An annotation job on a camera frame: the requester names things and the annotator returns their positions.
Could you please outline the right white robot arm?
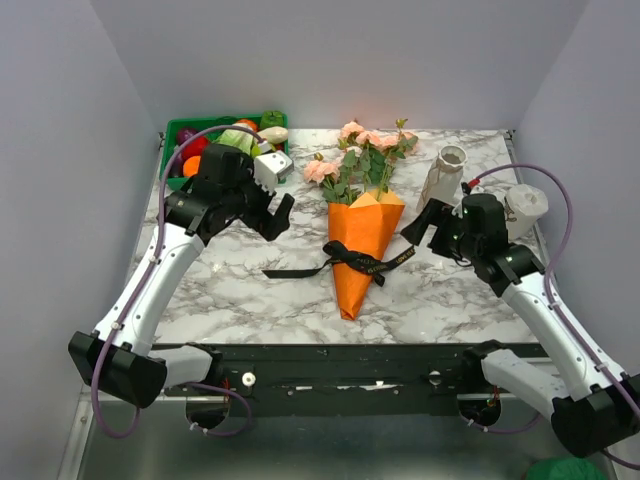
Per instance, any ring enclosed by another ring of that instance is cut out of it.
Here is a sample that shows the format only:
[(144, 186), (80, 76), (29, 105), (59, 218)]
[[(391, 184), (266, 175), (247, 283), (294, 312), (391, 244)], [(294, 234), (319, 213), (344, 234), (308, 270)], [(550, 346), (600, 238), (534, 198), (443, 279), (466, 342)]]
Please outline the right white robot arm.
[(468, 261), (526, 323), (557, 369), (549, 374), (499, 342), (487, 341), (472, 348), (460, 367), (467, 389), (480, 392), (495, 385), (507, 390), (548, 420), (576, 457), (638, 434), (639, 378), (627, 374), (561, 308), (559, 295), (545, 283), (543, 264), (528, 247), (509, 240), (504, 208), (494, 195), (470, 194), (457, 207), (431, 199), (401, 234), (417, 245), (428, 227), (435, 229), (431, 251)]

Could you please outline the orange wrapping paper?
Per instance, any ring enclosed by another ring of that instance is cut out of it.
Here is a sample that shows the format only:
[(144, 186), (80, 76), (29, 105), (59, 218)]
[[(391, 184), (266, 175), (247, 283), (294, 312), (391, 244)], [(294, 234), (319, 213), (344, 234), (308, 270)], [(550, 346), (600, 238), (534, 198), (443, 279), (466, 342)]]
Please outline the orange wrapping paper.
[[(347, 250), (382, 260), (403, 214), (405, 203), (391, 190), (379, 194), (373, 189), (351, 205), (330, 203), (328, 239), (339, 241)], [(372, 281), (345, 264), (332, 267), (340, 315), (355, 320)]]

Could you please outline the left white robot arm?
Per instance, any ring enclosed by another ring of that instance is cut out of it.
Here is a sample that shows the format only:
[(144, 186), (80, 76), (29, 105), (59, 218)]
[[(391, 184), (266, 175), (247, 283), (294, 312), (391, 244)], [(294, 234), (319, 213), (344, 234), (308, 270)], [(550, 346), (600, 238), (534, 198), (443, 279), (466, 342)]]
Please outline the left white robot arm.
[(188, 383), (201, 395), (220, 387), (216, 355), (203, 347), (151, 356), (159, 320), (184, 274), (232, 222), (267, 241), (289, 228), (293, 197), (284, 195), (274, 212), (268, 207), (279, 181), (293, 170), (282, 151), (251, 157), (225, 145), (205, 148), (197, 173), (161, 200), (149, 248), (112, 309), (91, 333), (77, 332), (69, 342), (87, 386), (138, 408), (174, 385)]

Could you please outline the black ribbon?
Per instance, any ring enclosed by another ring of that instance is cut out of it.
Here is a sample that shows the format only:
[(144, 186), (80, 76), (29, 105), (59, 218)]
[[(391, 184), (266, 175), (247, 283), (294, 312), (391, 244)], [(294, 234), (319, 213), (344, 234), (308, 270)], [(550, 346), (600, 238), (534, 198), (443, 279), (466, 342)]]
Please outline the black ribbon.
[(320, 267), (263, 270), (263, 274), (269, 279), (302, 279), (317, 275), (327, 266), (346, 265), (351, 270), (370, 276), (378, 286), (382, 287), (385, 284), (384, 273), (398, 268), (412, 258), (415, 255), (415, 247), (410, 246), (388, 261), (378, 260), (363, 252), (349, 250), (337, 240), (327, 242), (323, 246), (323, 252), (328, 259)]

